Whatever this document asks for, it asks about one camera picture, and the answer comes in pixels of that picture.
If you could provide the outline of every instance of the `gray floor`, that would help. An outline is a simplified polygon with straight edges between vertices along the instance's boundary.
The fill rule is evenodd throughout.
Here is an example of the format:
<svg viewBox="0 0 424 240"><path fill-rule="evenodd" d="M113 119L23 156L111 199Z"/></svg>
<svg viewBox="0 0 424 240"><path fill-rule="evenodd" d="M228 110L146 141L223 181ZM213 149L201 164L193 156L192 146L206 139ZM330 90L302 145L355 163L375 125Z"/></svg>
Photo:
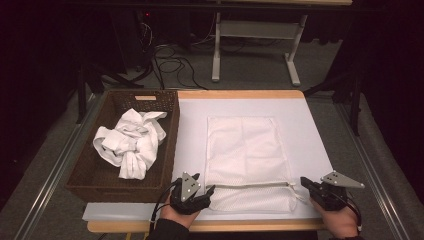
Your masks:
<svg viewBox="0 0 424 240"><path fill-rule="evenodd" d="M208 89L305 90L324 79L339 47L339 44L302 43L295 58L302 86L294 88L282 60L282 49L288 49L289 43L268 45L270 41L254 41L255 45L237 52L233 52L238 49L237 44L223 46L227 51L222 53L219 83L210 80L212 49L202 45L202 49L177 50L176 54L190 60L196 81ZM158 55L166 56L165 51L170 50L164 49ZM173 64L162 65L163 70L172 70L176 67ZM192 84L188 66L178 77L185 84ZM176 72L164 73L163 78L167 88L183 87L177 81ZM159 87L154 74L140 83L148 88ZM320 92L307 100L333 168L367 186L364 190L352 190L363 214L363 236L387 240L424 239L420 226L424 222L423 206L384 144L365 99L362 98L359 118L361 136L355 137L346 124L348 106L333 104L330 94ZM81 139L88 133L98 110L98 99L99 96L94 96L90 101L93 114L88 115L83 124L75 124L77 100L74 96L68 110L51 127L46 141L0 214L0 239L15 236L16 239L97 239L100 236L90 233L81 219L85 203L64 189L83 144ZM328 237L326 231L319 232L319 239ZM105 239L125 239L125 236L110 234Z"/></svg>

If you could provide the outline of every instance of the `black cable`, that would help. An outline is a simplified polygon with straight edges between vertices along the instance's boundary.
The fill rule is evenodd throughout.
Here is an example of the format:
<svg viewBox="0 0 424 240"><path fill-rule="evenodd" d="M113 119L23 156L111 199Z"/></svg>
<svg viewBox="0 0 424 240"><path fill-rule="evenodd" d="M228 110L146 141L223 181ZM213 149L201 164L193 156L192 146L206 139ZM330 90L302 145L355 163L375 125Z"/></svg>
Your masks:
<svg viewBox="0 0 424 240"><path fill-rule="evenodd" d="M157 73L154 69L153 69L153 72L155 73L155 76L159 81L160 89L165 90L165 84L163 82L162 73L161 73L161 70L160 70L159 65L158 65L158 60L156 59L156 54L153 55L153 60L155 61L156 68L158 69L158 72L159 72L159 76L157 75Z"/></svg>
<svg viewBox="0 0 424 240"><path fill-rule="evenodd" d="M171 52L169 54L165 55L165 56L158 57L157 54L160 51L164 50L164 49L171 50ZM159 71L159 74L160 74L160 77L158 77L157 74L156 74L156 72L155 72L156 77L158 79L161 79L160 81L163 82L163 78L162 78L162 75L161 75L162 72L163 73L173 73L173 72L176 72L177 73L177 81L182 86L187 87L187 88L195 88L195 89L200 88L200 89L208 90L207 88L205 88L205 87L201 86L199 83L197 83L197 81L195 80L195 78L194 78L195 71L194 71L194 68L191 65L190 61L187 58L174 57L174 55L175 55L175 49L173 49L172 47L163 47L163 48L158 49L155 52L155 56L154 57L155 57L155 61L156 61L156 67L157 67L157 69ZM162 62L161 64L158 64L157 63L157 58L164 60L164 62ZM165 64L169 64L169 63L177 63L177 67L174 68L174 69L172 69L172 70L164 70L164 67L163 66ZM188 65L190 67L190 69L191 69L191 80L194 83L194 86L193 85L184 84L180 80L180 77L179 77L180 76L180 73L186 67L186 65Z"/></svg>
<svg viewBox="0 0 424 240"><path fill-rule="evenodd" d="M159 204L162 202L165 194L173 187L177 184L177 180L175 180L174 182L171 183L171 185L169 185L169 187L167 189L165 189L165 191L162 192L162 194L159 196L158 201L156 202L155 208L153 209L153 213L152 213L152 217L150 218L150 226L149 226L149 234L153 232L154 228L155 228L155 222L156 222L156 214L159 211Z"/></svg>

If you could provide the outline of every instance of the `wooden table edge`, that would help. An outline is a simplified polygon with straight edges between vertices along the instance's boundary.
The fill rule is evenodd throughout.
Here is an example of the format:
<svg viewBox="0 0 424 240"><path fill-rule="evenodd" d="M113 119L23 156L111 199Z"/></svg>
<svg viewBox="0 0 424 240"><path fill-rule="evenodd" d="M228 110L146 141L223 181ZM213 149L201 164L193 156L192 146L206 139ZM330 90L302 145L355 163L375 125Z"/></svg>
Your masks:
<svg viewBox="0 0 424 240"><path fill-rule="evenodd" d="M148 232L150 222L88 221L87 228L94 233ZM260 231L316 231L325 229L322 219L278 220L200 220L190 227L191 232L260 232Z"/></svg>
<svg viewBox="0 0 424 240"><path fill-rule="evenodd" d="M194 90L178 91L180 99L305 98L299 90Z"/></svg>

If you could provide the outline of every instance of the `hand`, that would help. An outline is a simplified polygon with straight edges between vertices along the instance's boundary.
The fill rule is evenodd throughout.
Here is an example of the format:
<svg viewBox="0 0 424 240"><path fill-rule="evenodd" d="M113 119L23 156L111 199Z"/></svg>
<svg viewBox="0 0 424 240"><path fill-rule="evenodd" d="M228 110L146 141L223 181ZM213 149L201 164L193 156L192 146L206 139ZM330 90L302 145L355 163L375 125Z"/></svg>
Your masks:
<svg viewBox="0 0 424 240"><path fill-rule="evenodd" d="M325 211L317 202L311 199L314 208L322 215L327 229L336 238L358 236L357 219L355 213L348 207L340 211Z"/></svg>
<svg viewBox="0 0 424 240"><path fill-rule="evenodd" d="M187 229L190 228L191 224L193 223L194 219L196 219L196 217L199 215L200 211L195 212L191 215L179 214L177 211L175 211L171 207L171 205L169 205L169 203L170 203L170 196L168 196L168 198L165 201L165 204L168 204L168 205L162 208L160 212L160 218L172 220L174 222L177 222L183 225Z"/></svg>

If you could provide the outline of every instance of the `metal bracket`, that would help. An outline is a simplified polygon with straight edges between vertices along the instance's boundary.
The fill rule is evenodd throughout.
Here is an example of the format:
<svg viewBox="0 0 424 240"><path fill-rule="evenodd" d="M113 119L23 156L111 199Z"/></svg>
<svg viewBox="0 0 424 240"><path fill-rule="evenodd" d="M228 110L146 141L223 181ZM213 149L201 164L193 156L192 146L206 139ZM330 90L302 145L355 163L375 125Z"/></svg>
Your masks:
<svg viewBox="0 0 424 240"><path fill-rule="evenodd" d="M357 182L345 175L333 171L321 178L321 181L333 186L347 187L347 188L365 188L363 183Z"/></svg>
<svg viewBox="0 0 424 240"><path fill-rule="evenodd" d="M183 172L181 186L181 202L185 202L200 189L200 183L187 172Z"/></svg>

